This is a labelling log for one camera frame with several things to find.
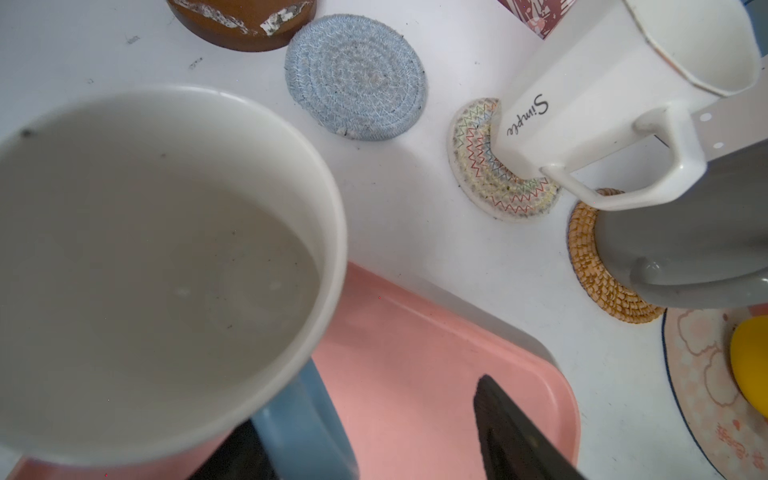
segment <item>mug handle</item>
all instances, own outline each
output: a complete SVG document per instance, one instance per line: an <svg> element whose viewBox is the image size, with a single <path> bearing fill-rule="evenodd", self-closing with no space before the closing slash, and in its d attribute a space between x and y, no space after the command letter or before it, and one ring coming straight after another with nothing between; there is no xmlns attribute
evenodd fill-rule
<svg viewBox="0 0 768 480"><path fill-rule="evenodd" d="M654 285L644 279L650 262L640 259L630 271L630 287L646 302L673 308L735 308L768 301L768 267L713 282Z"/></svg>
<svg viewBox="0 0 768 480"><path fill-rule="evenodd" d="M656 134L672 150L672 166L648 187L603 197L569 174L561 165L547 165L541 172L558 182L587 205L598 210L627 210L665 204L691 188L707 171L707 159L699 145L690 113L682 104L669 104L642 114L636 131Z"/></svg>
<svg viewBox="0 0 768 480"><path fill-rule="evenodd" d="M251 422L282 480L359 478L352 446L312 359Z"/></svg>

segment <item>yellow fruit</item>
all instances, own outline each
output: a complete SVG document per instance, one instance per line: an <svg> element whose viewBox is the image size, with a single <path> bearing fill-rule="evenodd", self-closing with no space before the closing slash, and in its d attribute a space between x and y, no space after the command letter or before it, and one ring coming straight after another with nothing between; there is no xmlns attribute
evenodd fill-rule
<svg viewBox="0 0 768 480"><path fill-rule="evenodd" d="M730 364L744 398L768 417L768 315L736 328L730 341Z"/></svg>

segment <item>pink tray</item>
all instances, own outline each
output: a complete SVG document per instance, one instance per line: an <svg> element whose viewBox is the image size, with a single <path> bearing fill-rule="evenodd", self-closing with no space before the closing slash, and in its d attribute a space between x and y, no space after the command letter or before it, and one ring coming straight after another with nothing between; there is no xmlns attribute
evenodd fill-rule
<svg viewBox="0 0 768 480"><path fill-rule="evenodd" d="M576 462L576 398L552 364L359 266L313 358L362 480L485 479L472 407L484 374ZM184 480L220 442L130 468L22 461L9 480Z"/></svg>

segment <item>mug rim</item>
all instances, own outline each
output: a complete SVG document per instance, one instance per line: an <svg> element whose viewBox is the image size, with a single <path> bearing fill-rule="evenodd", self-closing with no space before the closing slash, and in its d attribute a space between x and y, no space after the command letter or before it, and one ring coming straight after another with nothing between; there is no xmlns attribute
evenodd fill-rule
<svg viewBox="0 0 768 480"><path fill-rule="evenodd" d="M26 130L35 125L45 125L55 121L68 114L88 108L102 101L111 100L121 96L157 94L163 92L183 92L185 94L212 94L221 96L229 100L234 100L242 104L245 108L255 111L269 119L270 122L278 125L295 140L305 153L308 161L313 162L319 175L316 179L324 185L324 189L329 197L332 208L333 225L330 226L335 231L336 237L329 239L325 247L325 266L320 276L320 285L318 297L315 300L313 309L306 318L304 326L291 340L286 349L281 352L273 361L283 360L283 366L279 371L267 379L261 389L253 395L248 396L239 406L219 415L214 415L210 420L186 430L185 432L151 443L136 444L129 448L125 446L109 447L99 445L94 448L93 445L81 450L82 454L73 454L73 449L59 449L58 452L50 448L39 448L34 444L34 439L24 437L9 438L0 433L0 442L11 449L17 449L21 454L30 456L46 462L53 462L60 465L74 465L80 467L96 466L116 466L126 464L141 464L157 460L159 458L174 455L186 451L195 445L210 440L217 435L221 435L228 430L239 425L244 419L249 418L258 409L266 405L278 392L280 392L293 377L304 367L310 359L313 350L317 347L320 339L323 337L328 325L330 324L336 305L341 296L344 284L348 253L348 235L346 226L346 216L343 208L343 201L336 180L323 159L323 156L312 145L309 139L304 136L288 120L281 117L268 107L245 98L239 94L218 88L205 87L196 84L149 84L135 88L126 88L106 93L93 94L85 98L75 99L57 108L53 108L36 118L26 121L20 128L9 133L6 137L0 139L0 161L12 147L19 132L24 134ZM323 287L327 286L326 294L321 296Z"/></svg>

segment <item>white mug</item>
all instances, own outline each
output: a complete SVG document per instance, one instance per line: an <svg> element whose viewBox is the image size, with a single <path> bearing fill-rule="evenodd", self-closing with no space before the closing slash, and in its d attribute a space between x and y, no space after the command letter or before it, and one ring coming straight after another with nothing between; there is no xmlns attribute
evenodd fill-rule
<svg viewBox="0 0 768 480"><path fill-rule="evenodd" d="M74 104L0 144L0 444L120 465L233 428L305 365L346 272L309 141L221 91Z"/></svg>
<svg viewBox="0 0 768 480"><path fill-rule="evenodd" d="M577 0L510 85L491 149L515 175L543 175L602 210L663 204L707 169L691 113L753 86L760 53L739 0ZM570 172L656 134L672 166L602 197Z"/></svg>

